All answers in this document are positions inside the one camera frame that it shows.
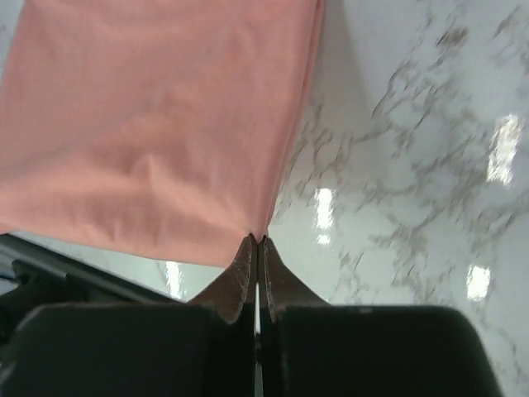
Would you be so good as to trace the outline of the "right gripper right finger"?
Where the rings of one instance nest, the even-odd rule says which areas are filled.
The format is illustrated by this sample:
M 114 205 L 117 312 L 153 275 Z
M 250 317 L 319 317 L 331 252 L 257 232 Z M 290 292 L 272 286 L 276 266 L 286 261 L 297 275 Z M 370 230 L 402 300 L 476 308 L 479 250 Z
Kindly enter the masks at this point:
M 276 332 L 279 313 L 288 307 L 325 307 L 328 302 L 303 283 L 283 262 L 269 237 L 258 245 L 260 355 L 264 396 L 281 396 L 283 381 Z

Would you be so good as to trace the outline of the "salmon pink t shirt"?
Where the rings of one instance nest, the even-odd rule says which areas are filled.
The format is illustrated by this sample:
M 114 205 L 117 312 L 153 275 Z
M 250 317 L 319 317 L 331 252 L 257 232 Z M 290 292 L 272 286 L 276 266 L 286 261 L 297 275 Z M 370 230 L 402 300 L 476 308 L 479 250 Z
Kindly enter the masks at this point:
M 1 82 L 1 229 L 226 267 L 262 237 L 321 1 L 26 1 Z

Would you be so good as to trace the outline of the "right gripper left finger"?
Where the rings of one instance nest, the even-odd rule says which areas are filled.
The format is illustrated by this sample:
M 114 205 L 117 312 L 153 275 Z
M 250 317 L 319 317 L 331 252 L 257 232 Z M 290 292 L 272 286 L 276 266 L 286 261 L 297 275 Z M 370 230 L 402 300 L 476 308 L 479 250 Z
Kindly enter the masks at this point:
M 212 313 L 204 396 L 255 393 L 255 286 L 257 242 L 245 237 L 232 263 L 198 295 L 192 306 Z

